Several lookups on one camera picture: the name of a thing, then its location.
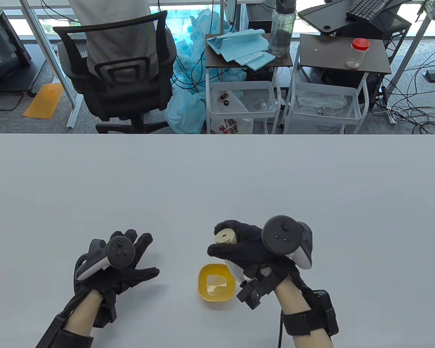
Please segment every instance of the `black glove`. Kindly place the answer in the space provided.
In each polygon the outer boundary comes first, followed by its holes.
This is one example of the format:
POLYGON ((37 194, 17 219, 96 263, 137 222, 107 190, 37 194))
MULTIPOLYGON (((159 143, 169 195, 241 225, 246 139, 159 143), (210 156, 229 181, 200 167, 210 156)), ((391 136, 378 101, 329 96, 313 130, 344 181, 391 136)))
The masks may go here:
POLYGON ((300 272, 292 259, 287 256, 273 254, 266 249, 262 242, 262 229, 235 220, 227 220, 216 225, 214 228, 214 234, 218 234, 225 228, 231 228, 234 230, 237 243, 210 245, 208 247, 209 256, 234 262, 244 270, 244 274, 248 278, 252 279, 256 278, 258 280, 263 280, 264 276, 260 271, 269 267, 272 270, 271 274, 277 275, 277 285, 286 277, 290 276, 293 283, 301 292, 312 292, 312 290, 301 279, 300 272))
MULTIPOLYGON (((116 231, 110 237, 116 236, 127 237, 134 243, 135 256, 130 265, 123 269, 115 269, 108 267, 106 270, 99 270, 85 280, 75 280, 74 277, 74 293, 80 291, 83 287, 97 290, 103 296, 103 303, 97 313, 97 318, 94 327, 104 327, 108 322, 113 322, 116 319, 115 303, 116 295, 125 292, 129 288, 155 278, 159 273, 159 269, 152 267, 143 270, 137 270, 135 267, 140 261, 146 248, 153 242, 153 237, 149 233, 142 234, 137 242, 137 232, 135 230, 127 230, 125 234, 116 231)), ((75 265, 74 272, 87 259, 87 254, 83 254, 75 265)))

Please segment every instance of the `keyboard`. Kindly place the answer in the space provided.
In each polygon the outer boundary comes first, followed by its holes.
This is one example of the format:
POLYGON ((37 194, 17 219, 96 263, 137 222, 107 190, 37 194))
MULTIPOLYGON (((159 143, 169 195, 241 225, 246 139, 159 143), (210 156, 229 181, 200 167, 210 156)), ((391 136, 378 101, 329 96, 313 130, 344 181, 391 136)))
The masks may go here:
POLYGON ((370 21, 388 4, 390 0, 359 0, 347 12, 348 18, 370 21))

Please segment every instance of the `plastic tray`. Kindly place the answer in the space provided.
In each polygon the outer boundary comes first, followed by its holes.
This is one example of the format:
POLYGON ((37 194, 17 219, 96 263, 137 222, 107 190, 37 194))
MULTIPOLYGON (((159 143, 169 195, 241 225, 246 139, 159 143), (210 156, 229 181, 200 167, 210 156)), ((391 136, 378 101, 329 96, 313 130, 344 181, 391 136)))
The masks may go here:
POLYGON ((209 84, 211 118, 270 118, 276 115, 274 87, 270 81, 209 84), (227 92, 229 105, 218 98, 227 92))
POLYGON ((294 105, 290 107, 294 119, 352 125, 357 125, 361 120, 357 91, 354 88, 296 82, 294 94, 294 105), (346 105, 332 108, 327 106, 327 103, 326 106, 312 106, 306 101, 300 103, 301 98, 306 99, 310 95, 319 96, 320 93, 326 98, 344 99, 346 105))

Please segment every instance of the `red lid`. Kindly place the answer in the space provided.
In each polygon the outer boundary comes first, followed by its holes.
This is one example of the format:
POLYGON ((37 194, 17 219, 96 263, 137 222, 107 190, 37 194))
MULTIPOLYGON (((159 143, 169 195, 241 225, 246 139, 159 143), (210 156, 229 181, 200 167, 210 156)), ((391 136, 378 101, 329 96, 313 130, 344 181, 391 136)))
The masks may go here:
POLYGON ((358 51, 367 51, 369 46, 370 42, 365 38, 355 38, 353 40, 353 48, 356 48, 358 51))

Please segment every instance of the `gray carpet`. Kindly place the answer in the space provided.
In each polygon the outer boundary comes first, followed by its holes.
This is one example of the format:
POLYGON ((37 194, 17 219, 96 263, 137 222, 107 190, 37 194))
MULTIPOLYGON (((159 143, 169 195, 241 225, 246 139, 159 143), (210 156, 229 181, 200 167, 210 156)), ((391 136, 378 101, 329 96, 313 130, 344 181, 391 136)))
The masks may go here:
MULTIPOLYGON (((410 44, 410 40, 405 40, 403 45, 398 52, 393 65, 392 71, 396 71, 398 65, 401 63, 404 54, 410 44)), ((297 48, 298 42, 292 42, 291 53, 294 57, 295 50, 297 48)), ((416 53, 411 60, 408 67, 413 67, 414 65, 421 64, 427 57, 435 50, 435 40, 423 40, 419 45, 416 53)), ((398 88, 406 93, 409 82, 413 77, 413 71, 406 72, 398 84, 398 88)), ((51 83, 53 80, 53 73, 49 66, 45 64, 42 72, 40 73, 36 86, 37 90, 44 83, 51 83)), ((435 90, 435 84, 426 82, 424 77, 419 74, 417 77, 417 87, 419 92, 433 91, 435 90)), ((414 92, 414 86, 412 84, 410 93, 414 92)), ((0 109, 11 109, 16 105, 19 96, 16 95, 0 95, 0 109)), ((395 103, 401 99, 399 96, 391 96, 390 103, 395 103)), ((70 115, 70 102, 65 94, 63 94, 60 103, 55 111, 55 114, 51 120, 41 120, 34 118, 23 117, 23 112, 27 109, 32 99, 27 95, 24 96, 22 102, 14 111, 0 111, 0 133, 96 133, 95 124, 100 123, 100 120, 91 115, 83 103, 80 110, 79 116, 77 118, 75 127, 69 129, 66 127, 68 117, 70 115)), ((435 92, 429 94, 423 94, 415 96, 411 99, 415 106, 435 106, 435 92)), ((402 101, 399 105, 406 106, 406 101, 402 101)), ((435 109, 424 109, 427 112, 435 111, 435 109)), ((377 109, 374 113, 380 115, 380 109, 377 109)), ((147 122, 157 121, 162 119, 162 114, 160 111, 153 111, 146 118, 147 122)), ((113 120, 112 123, 123 123, 122 121, 113 120)), ((360 134, 410 134, 413 130, 412 124, 397 124, 390 125, 388 117, 385 116, 374 116, 369 114, 364 121, 364 124, 360 130, 360 134)), ((335 133, 337 130, 321 131, 316 126, 304 126, 299 125, 291 133, 335 133)), ((173 133, 169 128, 162 129, 158 131, 160 133, 173 133)), ((262 133, 261 124, 256 123, 255 133, 262 133)))

